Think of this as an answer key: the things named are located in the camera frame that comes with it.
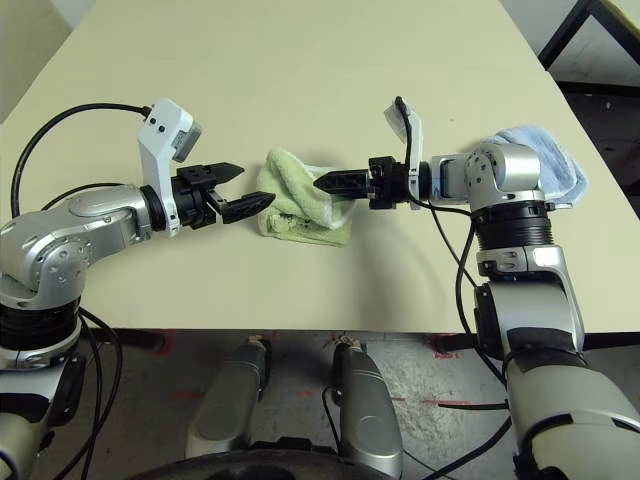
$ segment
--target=floor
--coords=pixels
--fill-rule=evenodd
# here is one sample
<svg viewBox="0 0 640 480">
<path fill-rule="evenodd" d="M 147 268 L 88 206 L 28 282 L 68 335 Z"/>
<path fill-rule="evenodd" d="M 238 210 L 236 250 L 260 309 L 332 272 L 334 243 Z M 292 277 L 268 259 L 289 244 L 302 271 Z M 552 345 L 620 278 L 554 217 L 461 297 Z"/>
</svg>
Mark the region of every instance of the floor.
<svg viewBox="0 0 640 480">
<path fill-rule="evenodd" d="M 249 333 L 176 331 L 168 333 L 170 346 L 160 354 L 126 348 L 119 395 L 100 435 L 90 478 L 126 478 L 181 459 L 188 422 L 217 366 Z M 332 445 L 320 392 L 328 382 L 333 340 L 343 332 L 264 333 L 273 344 L 273 369 L 255 413 L 253 440 L 298 436 L 317 445 Z M 405 448 L 430 466 L 441 467 L 483 443 L 506 418 L 501 411 L 463 412 L 436 405 L 438 401 L 504 400 L 504 389 L 473 351 L 439 355 L 426 335 L 351 335 L 367 343 L 387 381 Z M 113 371 L 110 350 L 108 345 L 101 349 L 105 378 L 111 378 Z M 640 408 L 640 347 L 587 352 L 587 359 Z M 70 424 L 58 429 L 32 478 L 52 478 L 88 435 L 95 394 L 95 376 L 91 369 L 89 372 L 79 412 Z M 338 409 L 331 405 L 331 411 L 338 420 Z M 510 431 L 491 451 L 451 476 L 459 480 L 513 479 L 514 451 Z M 80 478 L 78 470 L 68 478 Z M 404 479 L 420 479 L 427 473 L 405 457 Z"/>
</svg>

